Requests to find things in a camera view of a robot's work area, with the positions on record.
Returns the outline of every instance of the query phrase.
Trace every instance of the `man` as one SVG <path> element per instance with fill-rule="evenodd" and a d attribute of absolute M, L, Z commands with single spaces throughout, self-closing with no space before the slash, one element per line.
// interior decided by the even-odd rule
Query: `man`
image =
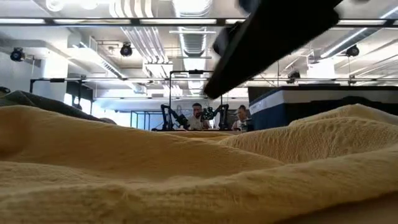
<path fill-rule="evenodd" d="M 201 119 L 201 104 L 195 103 L 192 105 L 193 116 L 188 118 L 188 123 L 190 125 L 190 130 L 204 130 L 210 128 L 210 123 L 207 120 Z"/>
<path fill-rule="evenodd" d="M 236 116 L 238 117 L 238 120 L 235 121 L 235 123 L 232 125 L 232 130 L 237 130 L 240 129 L 242 130 L 242 125 L 245 125 L 245 120 L 247 120 L 248 116 L 246 114 L 246 107 L 244 105 L 241 105 L 238 108 L 238 111 L 236 112 Z"/>

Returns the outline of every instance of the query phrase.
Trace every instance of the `bedding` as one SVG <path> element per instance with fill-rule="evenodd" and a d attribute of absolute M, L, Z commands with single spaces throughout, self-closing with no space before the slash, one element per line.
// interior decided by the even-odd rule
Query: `bedding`
<path fill-rule="evenodd" d="M 0 223 L 310 223 L 306 215 L 397 193 L 396 121 L 352 105 L 212 136 L 5 106 Z"/>

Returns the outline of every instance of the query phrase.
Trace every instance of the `ceiling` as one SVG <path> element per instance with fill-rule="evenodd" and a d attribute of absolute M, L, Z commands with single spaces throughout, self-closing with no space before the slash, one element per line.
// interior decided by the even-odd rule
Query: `ceiling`
<path fill-rule="evenodd" d="M 0 5 L 0 16 L 17 17 L 112 17 L 109 12 L 109 4 L 100 4 L 93 10 L 83 9 L 78 2 L 66 4 L 59 12 L 52 12 L 46 8 L 45 0 L 2 0 Z M 343 1 L 337 10 L 342 18 L 346 19 L 375 19 L 398 6 L 398 0 L 370 0 L 367 4 L 354 5 L 352 0 Z M 171 0 L 152 0 L 152 13 L 154 17 L 175 17 L 175 11 Z M 208 17 L 244 17 L 244 13 L 236 7 L 235 0 L 213 0 Z M 171 34 L 170 31 L 178 30 L 177 27 L 157 27 L 159 39 L 164 48 L 166 56 L 173 63 L 174 70 L 184 69 L 185 61 L 181 51 L 181 41 L 178 34 Z M 212 70 L 218 62 L 218 56 L 211 50 L 211 45 L 221 29 L 219 27 L 208 27 L 206 31 L 215 31 L 216 34 L 206 35 L 206 52 L 210 59 L 201 59 L 206 62 L 203 69 Z M 307 45 L 303 46 L 290 55 L 286 56 L 279 63 L 270 66 L 262 77 L 276 77 L 277 74 L 285 77 L 292 70 L 298 70 L 302 77 L 306 77 L 308 65 L 307 56 L 313 51 L 324 51 L 343 40 L 354 32 L 354 29 L 333 29 L 317 37 Z M 68 46 L 68 37 L 71 34 L 80 34 L 84 37 L 91 36 L 98 43 L 101 56 L 109 63 L 120 69 L 126 77 L 146 77 L 142 71 L 143 57 L 139 49 L 133 46 L 133 53 L 130 57 L 122 57 L 119 53 L 124 42 L 129 38 L 119 27 L 107 28 L 50 28 L 50 27 L 0 27 L 1 38 L 14 40 L 43 40 L 61 50 L 71 58 L 75 57 L 73 49 Z M 349 74 L 361 77 L 394 77 L 397 74 L 395 54 L 398 50 L 398 30 L 383 29 L 357 43 L 360 55 L 351 58 L 348 63 L 347 57 L 333 57 L 335 74 L 337 77 L 348 77 Z M 69 76 L 77 77 L 112 77 L 104 68 L 91 62 L 76 58 L 78 63 L 69 66 Z M 264 83 L 252 83 L 253 85 L 268 85 Z M 181 89 L 188 89 L 190 85 L 176 83 Z M 123 83 L 92 83 L 91 87 L 104 90 L 130 89 Z M 163 89 L 162 83 L 155 83 L 147 86 L 148 90 Z"/>

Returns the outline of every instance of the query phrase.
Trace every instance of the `yellow blanket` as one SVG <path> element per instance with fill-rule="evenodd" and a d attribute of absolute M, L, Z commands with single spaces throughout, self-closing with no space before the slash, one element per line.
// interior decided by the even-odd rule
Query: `yellow blanket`
<path fill-rule="evenodd" d="M 398 118 L 361 105 L 230 136 L 0 108 L 0 223 L 272 223 L 398 191 Z"/>

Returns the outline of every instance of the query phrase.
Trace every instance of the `dark blanket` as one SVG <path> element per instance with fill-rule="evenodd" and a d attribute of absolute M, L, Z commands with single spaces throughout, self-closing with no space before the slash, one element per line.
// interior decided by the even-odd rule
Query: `dark blanket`
<path fill-rule="evenodd" d="M 103 122 L 102 120 L 92 115 L 88 115 L 82 112 L 81 110 L 74 108 L 72 106 L 68 106 L 60 101 L 51 100 L 24 91 L 14 91 L 0 98 L 0 106 L 15 106 L 15 105 L 34 106 L 43 110 L 53 111 L 67 116 L 72 116 L 74 118 Z"/>

